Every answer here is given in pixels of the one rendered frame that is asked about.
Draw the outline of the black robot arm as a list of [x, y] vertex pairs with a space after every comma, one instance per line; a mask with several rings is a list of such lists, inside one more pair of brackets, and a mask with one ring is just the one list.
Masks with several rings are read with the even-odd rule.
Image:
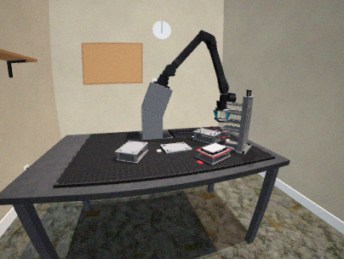
[[223, 101], [223, 103], [227, 102], [235, 102], [236, 101], [236, 94], [228, 93], [229, 86], [228, 82], [226, 81], [225, 74], [223, 72], [221, 59], [218, 54], [217, 50], [217, 42], [215, 40], [215, 36], [205, 32], [200, 31], [198, 35], [183, 49], [183, 51], [173, 60], [171, 64], [168, 64], [165, 67], [165, 71], [163, 70], [163, 73], [160, 74], [157, 82], [153, 81], [154, 83], [157, 83], [159, 85], [162, 85], [166, 88], [170, 88], [168, 86], [169, 77], [175, 75], [176, 68], [179, 67], [179, 65], [188, 57], [188, 55], [202, 42], [204, 41], [207, 45], [207, 49], [209, 50], [214, 68], [215, 73], [217, 76], [217, 82], [218, 87], [220, 91], [220, 100], [218, 101], [217, 107], [219, 108], [220, 101]]

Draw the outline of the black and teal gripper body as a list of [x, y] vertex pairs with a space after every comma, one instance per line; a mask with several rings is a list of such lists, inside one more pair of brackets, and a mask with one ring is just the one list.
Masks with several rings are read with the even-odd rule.
[[223, 103], [223, 101], [222, 101], [222, 102], [220, 102], [219, 108], [216, 107], [214, 111], [217, 112], [218, 110], [222, 110], [222, 112], [223, 112], [223, 110], [225, 110], [225, 109], [229, 109], [229, 108], [226, 108], [226, 102]]

